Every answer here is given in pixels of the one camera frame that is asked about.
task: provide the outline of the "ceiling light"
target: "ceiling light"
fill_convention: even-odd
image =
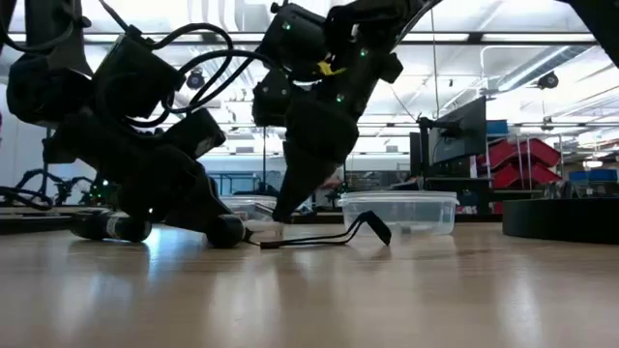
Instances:
[[[449,42],[449,43],[464,43],[468,40],[468,34],[459,34],[459,33],[445,33],[445,34],[434,34],[434,33],[410,33],[404,36],[402,40],[403,44],[407,42]]]
[[[482,42],[501,42],[501,43],[591,43],[596,42],[592,34],[484,34]]]
[[[588,160],[582,163],[582,166],[585,168],[600,168],[601,166],[603,166],[604,164],[602,163],[601,160]]]

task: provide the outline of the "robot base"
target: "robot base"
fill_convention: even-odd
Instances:
[[[541,240],[619,245],[619,198],[507,201],[503,234]]]

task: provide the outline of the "red shelf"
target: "red shelf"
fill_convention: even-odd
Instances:
[[[531,178],[533,185],[549,184],[561,180],[561,177],[551,172],[548,168],[539,163],[533,164],[531,170]],[[520,170],[517,165],[507,164],[502,169],[492,175],[493,186],[496,189],[521,188]],[[529,168],[522,168],[522,180],[525,181],[525,186],[529,186]]]
[[[553,167],[561,160],[561,153],[554,150],[540,139],[531,139],[531,162],[540,163],[545,167]],[[523,164],[528,164],[527,142],[521,141],[519,145],[512,144],[507,140],[500,141],[489,150],[490,170],[494,171],[506,163],[518,163],[518,146],[522,155]],[[480,166],[486,166],[486,155],[477,157]]]

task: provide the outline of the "desk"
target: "desk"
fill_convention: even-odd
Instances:
[[[0,236],[0,346],[615,348],[619,249],[499,228],[265,251],[176,230]]]

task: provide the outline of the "black wire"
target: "black wire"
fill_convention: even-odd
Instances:
[[[118,23],[121,28],[123,28],[125,32],[129,31],[129,25],[127,22],[123,20],[123,18],[111,6],[107,5],[104,0],[99,0],[99,2],[105,11],[114,19],[116,23]]]
[[[227,81],[233,81],[235,80],[237,77],[239,77],[241,75],[241,73],[243,73],[243,71],[251,64],[251,62],[253,62],[253,59],[248,58],[245,60],[245,62],[243,62],[243,64],[241,64],[241,66],[239,66],[239,68],[232,73],[232,75],[222,84],[222,86],[224,85],[224,88],[226,88],[227,86],[230,85],[230,83],[227,83]],[[195,96],[193,96],[192,100],[190,101],[190,104],[195,104],[197,105],[197,107],[202,106],[203,104],[210,102],[214,97],[216,97],[219,93],[222,92],[222,88],[218,88],[217,90],[213,91],[211,94],[209,94],[208,96],[206,96],[206,98],[204,98],[204,101],[201,101],[200,98],[202,98],[202,96],[206,93],[206,91],[208,91],[209,88],[211,88],[211,86],[213,86],[213,84],[215,82],[217,82],[217,78],[219,78],[219,76],[217,76],[217,73],[215,73],[213,75],[213,77],[211,77],[211,79],[209,79],[204,86],[202,86],[197,93],[195,94]]]
[[[233,48],[232,38],[230,37],[230,35],[225,30],[221,29],[219,26],[213,25],[210,23],[190,23],[190,24],[183,25],[182,27],[173,30],[160,42],[148,43],[148,45],[151,49],[154,49],[154,50],[162,49],[166,47],[167,45],[172,44],[174,40],[180,38],[181,36],[185,34],[189,34],[190,32],[193,32],[196,30],[212,31],[220,35],[223,38],[223,40],[226,42],[229,49]]]
[[[365,215],[363,214],[359,215],[357,219],[355,219],[355,221],[350,225],[350,227],[348,227],[348,230],[346,232],[338,234],[338,235],[307,237],[307,238],[300,238],[300,239],[287,240],[287,241],[277,241],[277,242],[263,242],[263,243],[260,243],[260,247],[261,248],[278,248],[278,247],[294,247],[294,246],[343,246],[346,243],[350,242],[353,239],[353,237],[355,237],[355,235],[359,231],[359,228],[365,222],[363,218],[365,218]],[[353,233],[347,240],[338,241],[338,242],[321,242],[325,240],[346,237],[351,231],[353,231]]]
[[[157,119],[153,120],[153,121],[146,121],[146,122],[141,122],[141,121],[137,121],[135,119],[132,119],[130,117],[126,117],[125,118],[125,122],[133,127],[137,127],[137,128],[142,128],[142,129],[149,129],[149,128],[154,128],[160,124],[162,124],[163,122],[165,122],[165,120],[167,120],[167,118],[170,116],[170,113],[167,111],[164,111],[163,114],[161,114]]]
[[[245,242],[245,243],[249,244],[250,246],[260,247],[260,243],[252,242],[252,241],[251,241],[251,240],[249,240],[249,239],[245,239],[245,240],[244,240],[244,241],[242,241],[242,242]]]
[[[216,50],[216,51],[212,51],[212,52],[201,54],[201,55],[196,56],[195,58],[191,59],[186,65],[184,65],[179,70],[179,73],[186,74],[186,73],[188,73],[190,70],[192,70],[193,68],[195,68],[199,64],[202,64],[202,63],[204,63],[206,61],[209,61],[209,60],[212,60],[212,59],[222,58],[222,57],[246,57],[246,58],[251,58],[251,59],[259,60],[259,61],[263,62],[271,70],[278,70],[282,74],[284,74],[284,72],[280,69],[280,67],[271,58],[269,58],[269,57],[267,57],[267,56],[265,56],[263,54],[260,54],[260,53],[256,53],[256,52],[252,52],[252,51],[239,50],[239,49]],[[211,97],[211,96],[215,97],[219,93],[221,93],[224,89],[226,89],[230,84],[232,84],[234,79],[236,77],[238,77],[243,72],[243,69],[245,69],[250,63],[251,63],[251,60],[246,60],[243,63],[243,65],[233,75],[231,75],[220,87],[218,87],[211,95],[209,95],[209,97]],[[162,106],[163,106],[163,108],[166,111],[169,111],[169,112],[174,113],[174,114],[184,113],[184,112],[191,112],[191,111],[197,109],[198,107],[204,105],[205,103],[207,103],[209,101],[208,98],[207,98],[207,99],[204,99],[202,101],[199,101],[199,102],[196,102],[196,103],[192,103],[192,104],[190,104],[187,107],[182,107],[182,108],[174,109],[174,108],[172,108],[173,98],[174,98],[174,94],[173,93],[171,93],[169,96],[165,97],[163,99],[163,101],[162,101]]]
[[[31,195],[33,198],[40,198],[45,205],[34,203],[30,199],[23,197],[22,194]],[[54,206],[54,202],[51,198],[40,192],[34,192],[29,189],[0,187],[0,197],[5,197],[9,201],[17,201],[28,208],[42,212],[50,211]]]
[[[71,179],[71,186],[75,186],[75,185],[77,185],[77,184],[78,184],[79,182],[81,182],[81,181],[85,181],[86,183],[90,184],[91,186],[92,186],[93,184],[95,184],[95,182],[94,182],[92,179],[90,179],[90,178],[86,178],[86,177],[74,177],[74,178],[72,178],[72,179]]]
[[[404,109],[404,111],[406,111],[406,113],[408,114],[408,116],[410,116],[413,120],[415,120],[415,122],[417,122],[419,120],[419,117],[415,117],[413,116],[410,111],[408,111],[408,108],[406,107],[406,105],[404,105],[404,103],[402,102],[402,100],[398,97],[398,94],[396,93],[396,90],[394,89],[394,87],[391,87],[391,93],[394,94],[394,97],[396,97],[396,99],[399,102],[399,105],[402,107],[402,109]]]
[[[2,23],[2,20],[0,20],[0,39],[1,39],[0,43],[6,44],[8,47],[16,51],[23,52],[23,53],[42,53],[42,52],[49,51],[55,46],[57,46],[58,44],[61,44],[64,41],[66,41],[73,32],[74,32],[74,22],[73,20],[71,20],[69,22],[69,25],[67,26],[67,29],[62,34],[60,34],[60,36],[58,36],[57,38],[52,39],[48,41],[47,43],[41,43],[41,44],[36,44],[32,46],[25,46],[25,45],[22,46],[22,45],[15,43],[11,39],[11,37],[9,37],[9,30],[4,25],[4,23]]]

